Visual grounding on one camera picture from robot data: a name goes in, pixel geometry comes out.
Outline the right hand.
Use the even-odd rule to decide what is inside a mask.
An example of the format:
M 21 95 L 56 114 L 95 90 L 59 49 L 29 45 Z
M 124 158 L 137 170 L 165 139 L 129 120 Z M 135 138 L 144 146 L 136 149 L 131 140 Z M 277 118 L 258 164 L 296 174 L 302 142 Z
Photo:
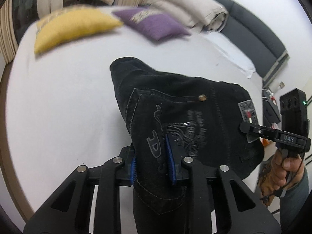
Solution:
M 304 163 L 300 155 L 283 159 L 281 151 L 276 150 L 271 166 L 270 183 L 276 191 L 281 187 L 292 188 L 301 181 L 304 175 Z M 292 181 L 287 181 L 287 173 L 295 174 Z

